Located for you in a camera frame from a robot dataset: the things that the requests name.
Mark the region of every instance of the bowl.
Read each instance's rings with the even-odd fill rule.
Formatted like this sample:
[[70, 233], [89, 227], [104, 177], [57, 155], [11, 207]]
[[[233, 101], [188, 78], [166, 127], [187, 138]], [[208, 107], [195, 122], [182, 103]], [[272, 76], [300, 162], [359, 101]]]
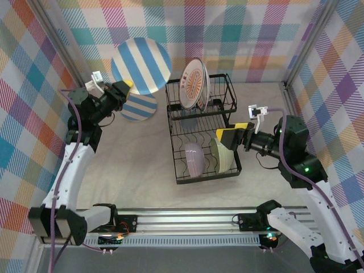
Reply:
[[230, 166], [234, 161], [234, 152], [226, 148], [217, 138], [212, 139], [211, 154], [217, 161], [215, 167], [217, 173], [224, 173], [230, 169]]
[[189, 142], [185, 144], [185, 153], [189, 175], [192, 178], [198, 177], [204, 173], [206, 164], [204, 152], [197, 143]]

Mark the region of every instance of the black wire dish rack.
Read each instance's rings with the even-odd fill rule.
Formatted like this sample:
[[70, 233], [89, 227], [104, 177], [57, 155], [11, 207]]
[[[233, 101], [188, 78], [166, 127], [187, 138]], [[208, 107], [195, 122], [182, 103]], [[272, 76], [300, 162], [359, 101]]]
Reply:
[[[217, 173], [217, 159], [211, 153], [212, 139], [216, 138], [216, 129], [229, 128], [231, 113], [237, 110], [237, 98], [228, 74], [210, 75], [210, 100], [205, 111], [194, 107], [185, 110], [179, 101], [180, 80], [170, 80], [166, 84], [167, 115], [171, 135], [173, 161], [177, 184], [189, 184], [206, 180], [238, 176], [241, 164], [238, 153], [234, 153], [234, 162], [225, 173]], [[187, 119], [194, 119], [194, 126], [186, 126]], [[206, 168], [204, 173], [192, 178], [188, 171], [185, 144], [198, 143], [204, 152]]]

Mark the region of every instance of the blue striped plate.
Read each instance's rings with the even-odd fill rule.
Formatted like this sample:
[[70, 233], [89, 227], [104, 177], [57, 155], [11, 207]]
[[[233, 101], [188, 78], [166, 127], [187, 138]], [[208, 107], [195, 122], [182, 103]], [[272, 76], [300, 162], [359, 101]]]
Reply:
[[129, 121], [144, 121], [157, 110], [157, 100], [152, 94], [137, 95], [129, 93], [121, 114]]
[[130, 80], [130, 92], [147, 95], [160, 90], [171, 76], [167, 51], [149, 38], [133, 38], [118, 46], [111, 60], [115, 81]]

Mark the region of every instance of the purple bowl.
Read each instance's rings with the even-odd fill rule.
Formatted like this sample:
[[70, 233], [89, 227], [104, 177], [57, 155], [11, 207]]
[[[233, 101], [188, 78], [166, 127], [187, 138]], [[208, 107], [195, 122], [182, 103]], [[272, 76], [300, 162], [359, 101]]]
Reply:
[[184, 148], [189, 175], [192, 178], [202, 175], [205, 170], [205, 156], [201, 146], [189, 142], [185, 144]]

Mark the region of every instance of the colorful plaid fabric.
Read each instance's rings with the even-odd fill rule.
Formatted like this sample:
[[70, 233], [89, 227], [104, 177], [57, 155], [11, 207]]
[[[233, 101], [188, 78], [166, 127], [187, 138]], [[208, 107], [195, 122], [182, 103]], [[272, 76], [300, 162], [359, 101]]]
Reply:
[[[47, 0], [43, 2], [49, 8]], [[180, 77], [191, 58], [200, 57], [211, 74], [222, 72], [233, 81], [261, 82], [283, 79], [325, 1], [57, 2], [61, 11], [51, 18], [58, 16], [69, 26], [68, 31], [60, 30], [60, 35], [67, 42], [74, 39], [90, 70], [101, 71], [106, 81], [114, 81], [110, 59], [115, 48], [126, 39], [141, 36], [156, 40], [168, 50], [172, 78]], [[82, 69], [82, 62], [75, 58]]]
[[364, 243], [364, 1], [342, 0], [295, 81], [296, 109], [347, 225]]
[[0, 2], [0, 272], [20, 272], [40, 205], [61, 163], [75, 84], [25, 0]]

